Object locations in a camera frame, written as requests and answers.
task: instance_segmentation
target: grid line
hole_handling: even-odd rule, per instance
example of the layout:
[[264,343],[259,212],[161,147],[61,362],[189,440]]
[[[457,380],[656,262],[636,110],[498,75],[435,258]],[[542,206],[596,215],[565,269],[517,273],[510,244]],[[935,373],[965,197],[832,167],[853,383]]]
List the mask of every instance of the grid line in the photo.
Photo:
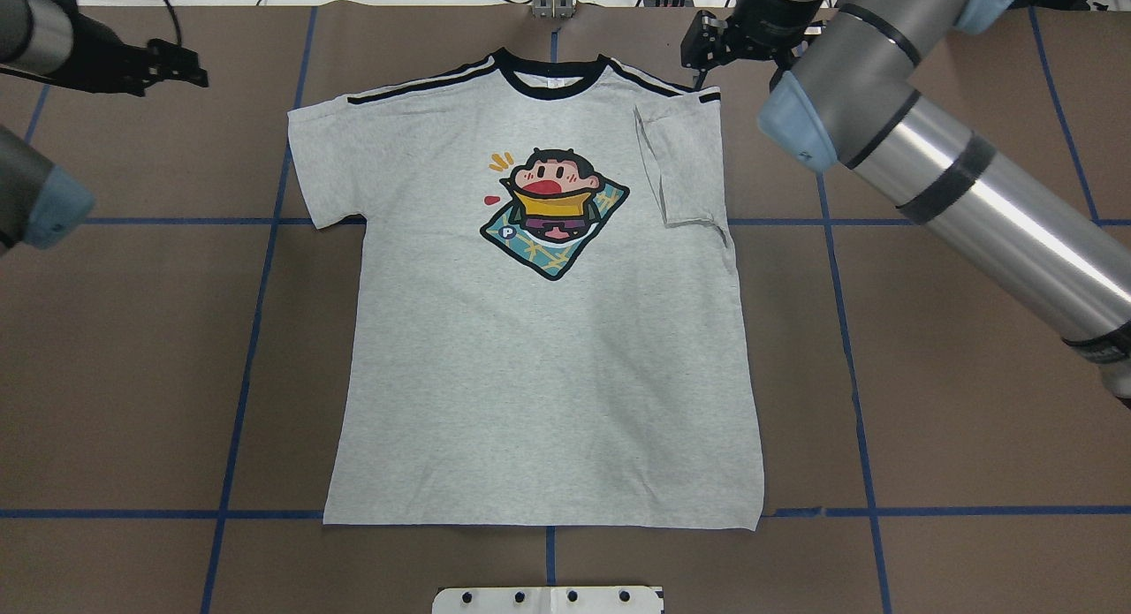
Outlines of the grid line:
[[821,200],[821,218],[824,223],[824,247],[829,257],[829,271],[832,275],[832,295],[837,305],[837,320],[840,323],[840,345],[844,348],[845,362],[848,365],[848,380],[852,384],[852,405],[856,413],[856,446],[860,449],[860,468],[864,477],[864,498],[867,501],[867,520],[872,529],[872,551],[875,555],[875,573],[880,586],[880,603],[884,614],[891,614],[891,593],[888,588],[888,567],[883,559],[883,541],[880,536],[880,518],[875,512],[875,487],[872,484],[872,465],[867,453],[867,434],[864,431],[864,412],[860,404],[860,386],[856,381],[856,361],[853,360],[852,336],[848,334],[848,315],[845,311],[844,288],[840,285],[840,268],[837,265],[836,240],[832,235],[832,224],[829,216],[829,197],[824,189],[824,175],[817,174],[817,194]]
[[40,100],[35,103],[35,111],[32,111],[32,119],[27,122],[27,131],[24,133],[24,140],[26,144],[32,144],[32,138],[35,136],[35,128],[40,126],[40,115],[43,112],[43,107],[48,103],[48,92],[51,90],[51,84],[43,84],[40,90]]
[[1068,119],[1064,115],[1064,109],[1061,106],[1060,95],[1056,94],[1056,83],[1053,81],[1053,71],[1048,67],[1048,55],[1045,54],[1045,42],[1041,37],[1041,23],[1037,21],[1037,10],[1033,6],[1029,7],[1029,25],[1033,26],[1033,38],[1037,43],[1037,55],[1041,58],[1041,68],[1045,73],[1045,83],[1048,86],[1048,94],[1053,100],[1053,110],[1056,111],[1056,119],[1060,122],[1061,131],[1064,133],[1064,140],[1068,144],[1068,152],[1072,156],[1072,166],[1076,167],[1077,179],[1080,180],[1083,199],[1088,204],[1088,213],[1091,216],[1091,220],[1099,220],[1096,202],[1091,198],[1091,188],[1088,188],[1088,176],[1083,174],[1083,164],[1080,163],[1080,154],[1076,148],[1076,140],[1072,139],[1072,131],[1068,128]]
[[[295,86],[294,107],[302,103],[303,84],[307,80],[307,67],[310,63],[310,50],[314,38],[314,26],[318,23],[318,7],[310,7],[310,19],[307,23],[307,42],[302,51],[302,62],[299,67],[299,84]],[[248,356],[243,364],[243,379],[240,384],[240,401],[235,409],[235,422],[232,427],[232,441],[227,451],[227,466],[224,472],[224,485],[221,490],[219,509],[216,516],[216,529],[213,535],[213,548],[208,559],[208,573],[205,578],[204,596],[200,602],[200,614],[208,614],[211,607],[213,590],[216,586],[216,573],[219,569],[219,555],[224,545],[224,526],[227,521],[227,507],[232,498],[232,483],[235,478],[235,462],[240,452],[240,438],[243,433],[243,417],[248,409],[248,396],[251,390],[251,365],[256,360],[256,348],[259,344],[259,331],[264,320],[264,300],[267,295],[267,283],[271,273],[271,260],[275,257],[275,242],[278,236],[279,216],[283,213],[283,198],[286,194],[287,174],[291,170],[291,147],[283,154],[283,166],[279,171],[278,190],[275,194],[275,211],[271,215],[271,232],[267,236],[267,251],[264,254],[264,271],[259,278],[259,293],[256,297],[256,312],[251,321],[251,337],[248,340]]]
[[[861,519],[878,517],[1086,517],[1120,516],[1131,517],[1131,504],[1081,504],[1081,505],[927,505],[927,507],[877,507],[864,508],[779,508],[761,519]],[[215,519],[218,510],[147,510],[104,508],[15,508],[0,509],[0,519],[166,519],[192,520]],[[226,520],[283,521],[321,520],[322,510],[228,510]],[[556,527],[549,526],[547,534],[556,536]],[[554,539],[547,539],[547,582],[555,580]]]

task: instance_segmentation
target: yellow marks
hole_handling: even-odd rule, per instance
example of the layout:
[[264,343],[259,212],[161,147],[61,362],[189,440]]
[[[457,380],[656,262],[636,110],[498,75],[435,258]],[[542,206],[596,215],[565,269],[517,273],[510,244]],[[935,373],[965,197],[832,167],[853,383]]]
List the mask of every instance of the yellow marks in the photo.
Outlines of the yellow marks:
[[550,257],[550,262],[546,263],[546,265],[543,265],[543,269],[546,269],[546,270],[560,270],[562,267],[566,267],[566,263],[568,263],[569,259],[570,259],[569,252],[572,252],[572,251],[573,251],[572,244],[569,248],[562,249],[562,251],[558,252],[558,254],[554,254],[553,252],[546,251],[546,257]]
[[494,155],[491,156],[491,159],[494,163],[487,164],[487,166],[491,167],[491,170],[494,172],[503,172],[507,170],[507,167],[511,167],[515,164],[515,158],[513,156],[510,155],[509,152],[504,152],[502,155],[499,155],[497,152]]
[[523,243],[527,244],[527,247],[526,247],[526,254],[527,254],[526,260],[529,260],[532,263],[534,262],[535,257],[538,256],[538,252],[542,252],[546,257],[551,256],[550,252],[546,251],[545,248],[541,247],[541,244],[537,244],[537,243],[535,243],[535,242],[526,239],[526,236],[521,236],[521,239],[523,239]]
[[601,211],[603,213],[611,210],[611,208],[615,206],[618,199],[620,199],[618,196],[606,194],[606,192],[601,192],[601,194],[595,196],[594,198],[595,202],[597,202],[597,208],[601,208]]

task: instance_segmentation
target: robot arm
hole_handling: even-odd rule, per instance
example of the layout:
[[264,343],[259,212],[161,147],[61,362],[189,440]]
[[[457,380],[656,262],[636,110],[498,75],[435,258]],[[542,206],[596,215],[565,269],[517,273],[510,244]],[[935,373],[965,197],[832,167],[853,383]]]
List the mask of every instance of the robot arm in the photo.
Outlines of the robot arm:
[[[88,92],[145,95],[163,79],[208,86],[197,54],[149,40],[124,45],[75,0],[0,0],[0,73]],[[61,167],[0,127],[0,256],[24,241],[50,248],[77,227],[94,199]]]
[[[758,1],[765,0],[739,0],[749,10],[735,10],[724,31],[743,34],[716,42],[757,42],[750,11],[767,7]],[[1104,386],[1131,408],[1131,252],[907,83],[951,27],[984,31],[1012,1],[840,6],[820,40],[782,75],[759,128],[813,172],[839,162],[877,187],[1098,364]],[[803,6],[794,2],[795,21]],[[788,51],[795,40],[796,31],[780,34],[771,47]],[[713,51],[711,59],[718,55]],[[701,78],[714,63],[690,66]]]

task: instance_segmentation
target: cartoon print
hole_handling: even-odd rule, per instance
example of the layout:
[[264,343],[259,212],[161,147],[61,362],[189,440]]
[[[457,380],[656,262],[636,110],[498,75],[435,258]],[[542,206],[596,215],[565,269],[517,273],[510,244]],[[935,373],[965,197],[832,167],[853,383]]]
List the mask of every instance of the cartoon print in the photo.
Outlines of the cartoon print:
[[[509,152],[504,156],[493,155],[491,170],[501,172],[513,162]],[[605,179],[573,148],[534,148],[526,163],[499,183],[511,200],[481,234],[550,280],[566,275],[629,194],[629,188]]]

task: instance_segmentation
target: black collar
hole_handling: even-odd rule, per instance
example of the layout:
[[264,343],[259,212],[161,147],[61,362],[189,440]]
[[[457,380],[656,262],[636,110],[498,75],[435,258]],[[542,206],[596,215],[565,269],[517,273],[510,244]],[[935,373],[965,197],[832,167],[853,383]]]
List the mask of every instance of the black collar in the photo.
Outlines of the black collar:
[[[611,59],[604,54],[597,55],[594,62],[534,62],[529,59],[516,58],[510,51],[494,51],[491,54],[500,73],[515,90],[534,100],[564,100],[573,97],[579,92],[588,89],[605,72]],[[533,87],[523,81],[517,73],[537,75],[542,78],[580,78],[564,87]]]

